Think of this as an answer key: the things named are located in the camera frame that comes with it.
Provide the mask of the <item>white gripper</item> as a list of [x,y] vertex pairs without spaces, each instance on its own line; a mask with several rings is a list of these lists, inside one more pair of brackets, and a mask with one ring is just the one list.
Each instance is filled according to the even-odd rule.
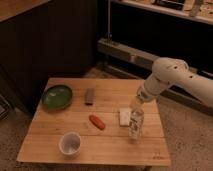
[[136,92],[136,97],[142,102],[147,103],[155,99],[155,96],[149,93],[143,85],[141,85]]

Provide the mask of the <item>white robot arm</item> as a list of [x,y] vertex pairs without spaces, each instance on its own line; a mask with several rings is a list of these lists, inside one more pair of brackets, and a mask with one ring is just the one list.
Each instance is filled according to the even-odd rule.
[[141,103],[151,102],[172,86],[184,89],[213,108],[213,80],[191,72],[188,64],[181,59],[156,59],[151,75],[138,88],[136,97]]

